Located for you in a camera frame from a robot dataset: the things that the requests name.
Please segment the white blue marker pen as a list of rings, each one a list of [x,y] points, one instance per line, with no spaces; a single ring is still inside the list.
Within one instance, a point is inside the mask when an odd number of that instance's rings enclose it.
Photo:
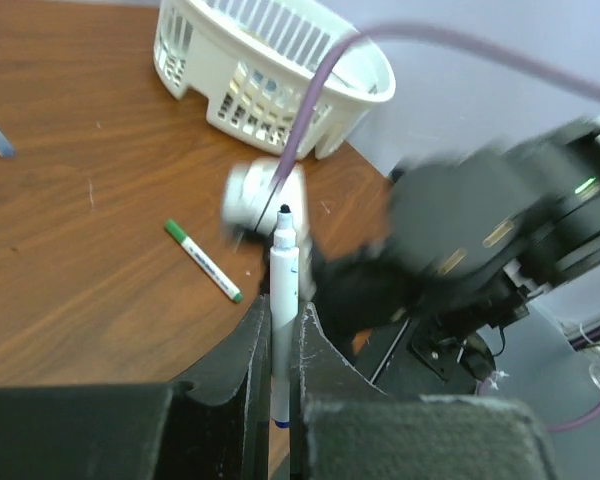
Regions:
[[[277,213],[269,267],[272,321],[270,415],[277,427],[288,428],[293,323],[299,309],[299,248],[292,212],[286,204]]]

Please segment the white green marker pen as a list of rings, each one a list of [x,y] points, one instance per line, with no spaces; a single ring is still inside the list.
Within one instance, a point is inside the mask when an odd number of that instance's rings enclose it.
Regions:
[[[229,299],[242,301],[241,290],[173,219],[168,219],[164,228]]]

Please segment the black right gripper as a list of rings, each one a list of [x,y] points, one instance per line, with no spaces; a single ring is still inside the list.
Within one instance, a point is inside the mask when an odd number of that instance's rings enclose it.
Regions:
[[[314,267],[327,338],[348,348],[401,314],[441,320],[446,336],[463,337],[553,287],[556,261],[540,237],[557,212],[559,174],[560,151],[549,144],[400,164],[385,240]]]

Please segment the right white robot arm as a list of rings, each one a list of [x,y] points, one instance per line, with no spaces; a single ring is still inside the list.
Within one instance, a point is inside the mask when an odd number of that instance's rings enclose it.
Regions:
[[[536,288],[600,264],[600,120],[399,165],[390,178],[387,237],[314,267],[334,342],[404,315],[438,343],[462,340],[523,316]]]

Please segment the white plastic dish basket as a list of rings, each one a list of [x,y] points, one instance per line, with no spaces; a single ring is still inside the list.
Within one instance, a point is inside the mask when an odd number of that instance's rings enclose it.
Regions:
[[[209,124],[278,156],[318,65],[354,31],[316,1],[163,1],[154,67],[174,98],[190,90],[206,98]],[[311,108],[297,158],[331,155],[395,89],[393,69],[376,44],[350,48]]]

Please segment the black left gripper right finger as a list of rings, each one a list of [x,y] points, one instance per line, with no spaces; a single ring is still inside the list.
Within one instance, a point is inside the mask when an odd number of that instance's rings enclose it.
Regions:
[[[547,432],[522,403],[416,395],[372,385],[324,335],[306,303],[294,324],[293,479],[557,479]]]

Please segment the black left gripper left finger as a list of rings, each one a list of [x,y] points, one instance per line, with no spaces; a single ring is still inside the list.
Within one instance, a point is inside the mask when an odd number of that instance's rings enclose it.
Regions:
[[[271,316],[159,383],[0,388],[0,479],[264,479]]]

